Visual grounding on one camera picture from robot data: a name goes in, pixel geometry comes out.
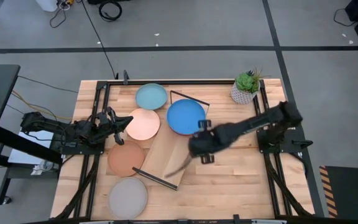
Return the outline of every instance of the plant pot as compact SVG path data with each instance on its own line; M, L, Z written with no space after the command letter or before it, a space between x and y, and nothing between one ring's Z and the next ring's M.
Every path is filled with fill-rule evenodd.
M254 97L258 94L258 91L255 93L249 93L247 91L242 91L237 89L236 83L233 84L231 88L231 98L238 104L247 104L254 99Z

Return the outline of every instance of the potted plant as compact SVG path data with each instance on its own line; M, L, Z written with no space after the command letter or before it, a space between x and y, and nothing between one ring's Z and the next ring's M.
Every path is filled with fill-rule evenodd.
M239 104L251 102L258 94L261 77L256 68L238 75L231 89L231 98Z

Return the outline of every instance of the succulent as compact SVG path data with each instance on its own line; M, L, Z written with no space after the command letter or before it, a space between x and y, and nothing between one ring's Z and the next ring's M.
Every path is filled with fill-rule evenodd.
M247 91L249 93L255 93L258 91L259 79L261 78L260 72L257 69L243 72L236 78L236 86L240 91Z

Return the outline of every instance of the wooden cutting board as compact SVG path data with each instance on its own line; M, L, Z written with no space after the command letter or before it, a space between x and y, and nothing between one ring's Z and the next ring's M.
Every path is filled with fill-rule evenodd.
M189 137L175 133L165 120L162 121L160 130L154 138L150 151L138 173L177 190L185 171L182 170L169 178L165 178L165 175L180 167L186 159L189 153Z

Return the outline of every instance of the orange plate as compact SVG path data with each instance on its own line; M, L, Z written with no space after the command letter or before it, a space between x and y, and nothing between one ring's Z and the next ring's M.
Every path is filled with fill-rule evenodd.
M134 119L128 124L126 130L129 136L136 140L149 139L160 128L160 118L152 110L139 108L134 110L129 116L133 116Z
M132 167L140 169L143 161L143 149L132 141L125 141L122 146L116 144L109 151L109 167L114 174L120 177L134 175L135 171L132 170Z

